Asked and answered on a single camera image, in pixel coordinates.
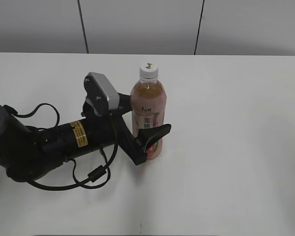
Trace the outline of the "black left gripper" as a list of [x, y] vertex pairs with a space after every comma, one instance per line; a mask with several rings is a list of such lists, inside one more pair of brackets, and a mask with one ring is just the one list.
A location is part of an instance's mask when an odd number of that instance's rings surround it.
[[131, 96], [118, 93], [118, 109], [110, 111], [105, 116], [95, 115], [92, 107], [83, 104], [81, 120], [87, 135], [88, 143], [94, 150], [101, 146], [117, 144], [134, 162], [141, 165], [147, 161], [147, 151], [164, 136], [170, 133], [172, 126], [164, 124], [149, 129], [139, 129], [136, 138], [128, 129], [122, 115], [132, 111]]

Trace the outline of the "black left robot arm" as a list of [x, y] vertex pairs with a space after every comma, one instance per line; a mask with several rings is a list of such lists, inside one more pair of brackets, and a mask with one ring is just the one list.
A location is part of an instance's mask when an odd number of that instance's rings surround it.
[[26, 126], [12, 107], [0, 105], [0, 166], [16, 182], [35, 181], [64, 162], [104, 147], [122, 149], [135, 165], [148, 159], [148, 149], [170, 133], [171, 125], [141, 129], [133, 136], [123, 120], [130, 97], [120, 95], [116, 110], [96, 113], [83, 104], [82, 119], [50, 128]]

